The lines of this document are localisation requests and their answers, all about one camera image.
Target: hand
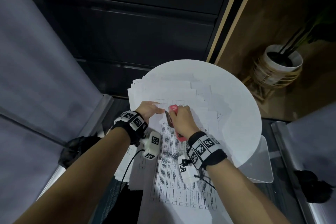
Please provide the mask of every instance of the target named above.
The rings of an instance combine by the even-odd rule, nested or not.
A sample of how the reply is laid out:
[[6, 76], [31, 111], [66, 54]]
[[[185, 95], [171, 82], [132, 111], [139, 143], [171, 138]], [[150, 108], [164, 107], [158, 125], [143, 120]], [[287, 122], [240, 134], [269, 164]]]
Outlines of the hand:
[[141, 114], [147, 124], [149, 122], [149, 118], [152, 117], [155, 113], [161, 114], [165, 112], [165, 109], [158, 108], [155, 104], [159, 103], [152, 101], [142, 101], [139, 107], [135, 110]]
[[189, 139], [194, 133], [200, 131], [191, 115], [189, 106], [178, 106], [177, 115], [174, 111], [169, 111], [174, 129], [185, 138]]

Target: soil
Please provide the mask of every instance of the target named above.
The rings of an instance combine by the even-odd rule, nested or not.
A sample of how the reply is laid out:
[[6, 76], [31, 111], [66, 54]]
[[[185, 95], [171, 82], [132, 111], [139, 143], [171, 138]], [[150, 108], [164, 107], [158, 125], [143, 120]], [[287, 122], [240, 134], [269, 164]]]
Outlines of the soil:
[[285, 57], [283, 58], [282, 54], [279, 54], [278, 52], [268, 52], [267, 56], [274, 61], [275, 63], [284, 66], [284, 67], [293, 67], [292, 61], [288, 58]]

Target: left hand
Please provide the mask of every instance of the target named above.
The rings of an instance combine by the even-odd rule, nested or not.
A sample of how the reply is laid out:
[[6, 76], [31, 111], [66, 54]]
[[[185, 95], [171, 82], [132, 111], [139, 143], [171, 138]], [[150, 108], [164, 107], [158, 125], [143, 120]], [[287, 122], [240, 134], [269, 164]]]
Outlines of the left hand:
[[152, 117], [155, 113], [161, 114], [165, 112], [165, 109], [161, 109], [155, 104], [159, 103], [152, 101], [142, 101], [139, 107], [135, 110], [136, 112], [141, 114], [147, 124], [149, 122], [149, 118]]

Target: stack of papers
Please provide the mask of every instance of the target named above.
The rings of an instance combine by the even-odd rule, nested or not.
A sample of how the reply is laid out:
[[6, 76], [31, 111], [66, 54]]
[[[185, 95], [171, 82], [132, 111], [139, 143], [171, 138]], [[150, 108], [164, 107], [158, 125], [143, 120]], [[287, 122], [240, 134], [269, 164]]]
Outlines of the stack of papers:
[[[170, 105], [190, 106], [195, 123], [200, 130], [212, 134], [225, 145], [221, 133], [232, 110], [223, 96], [211, 93], [210, 85], [194, 78], [193, 74], [147, 74], [133, 81], [128, 89], [131, 110], [142, 101], [155, 101], [158, 107], [168, 110]], [[187, 142], [177, 140], [175, 131], [167, 124], [164, 114], [155, 114], [149, 120], [149, 130], [161, 133], [159, 156], [146, 160], [139, 153], [131, 163], [124, 182], [131, 190], [144, 190], [138, 223], [158, 223], [167, 216], [172, 223], [204, 221], [212, 223], [214, 215], [221, 220], [230, 219], [216, 190], [204, 181], [184, 184], [177, 165], [177, 157], [186, 154]], [[135, 153], [142, 149], [130, 146], [121, 161], [115, 177], [122, 180], [126, 168]], [[204, 179], [212, 183], [206, 171]]]

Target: left forearm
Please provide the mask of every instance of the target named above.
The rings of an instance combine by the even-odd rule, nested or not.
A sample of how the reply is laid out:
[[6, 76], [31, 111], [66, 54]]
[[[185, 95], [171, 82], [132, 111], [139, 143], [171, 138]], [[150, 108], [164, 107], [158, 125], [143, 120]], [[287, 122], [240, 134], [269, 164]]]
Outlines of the left forearm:
[[15, 224], [27, 223], [27, 219], [34, 223], [87, 223], [129, 145], [123, 128], [110, 131], [78, 158]]

